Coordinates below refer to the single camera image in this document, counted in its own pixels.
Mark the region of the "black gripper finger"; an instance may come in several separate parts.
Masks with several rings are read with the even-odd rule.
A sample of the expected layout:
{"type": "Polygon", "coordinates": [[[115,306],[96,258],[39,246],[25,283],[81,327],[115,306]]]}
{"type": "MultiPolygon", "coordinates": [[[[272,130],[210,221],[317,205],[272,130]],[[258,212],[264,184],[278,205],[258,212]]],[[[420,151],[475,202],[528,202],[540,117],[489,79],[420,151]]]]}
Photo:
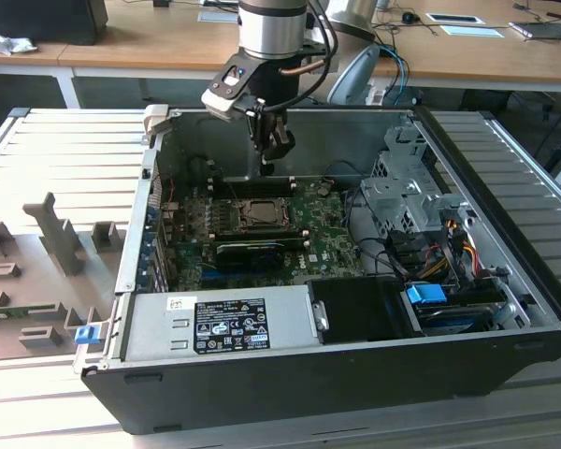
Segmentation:
{"type": "Polygon", "coordinates": [[[272,174],[274,162],[284,158],[295,146],[295,136],[286,126],[285,114],[267,114],[261,140],[261,173],[272,174]]]}
{"type": "Polygon", "coordinates": [[[262,152],[265,148],[266,140],[266,116],[264,108],[266,101],[257,98],[253,105],[245,111],[250,140],[257,152],[262,152]]]}

